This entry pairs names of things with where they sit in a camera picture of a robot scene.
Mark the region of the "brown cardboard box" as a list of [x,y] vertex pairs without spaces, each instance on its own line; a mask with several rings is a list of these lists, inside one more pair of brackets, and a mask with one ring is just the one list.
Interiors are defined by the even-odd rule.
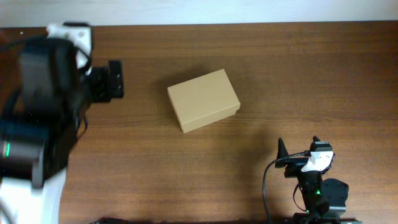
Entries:
[[241,107],[223,69],[170,86],[167,92],[182,133],[233,116]]

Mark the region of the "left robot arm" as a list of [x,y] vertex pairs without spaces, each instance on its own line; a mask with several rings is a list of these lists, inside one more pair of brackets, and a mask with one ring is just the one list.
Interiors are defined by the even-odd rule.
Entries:
[[79,68],[69,40],[36,37],[20,54],[22,86],[1,111],[2,223],[58,223],[71,150],[93,103],[124,94],[121,62]]

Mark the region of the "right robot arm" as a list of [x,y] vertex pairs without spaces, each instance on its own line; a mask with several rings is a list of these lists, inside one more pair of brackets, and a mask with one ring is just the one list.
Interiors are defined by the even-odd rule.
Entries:
[[293,215],[292,223],[342,222],[349,186],[338,179],[322,179],[331,169],[334,157],[331,144],[316,136],[310,149],[298,156],[289,154],[283,140],[278,139],[275,168],[284,168],[284,177],[297,179],[294,192],[302,194],[305,206],[302,213]]

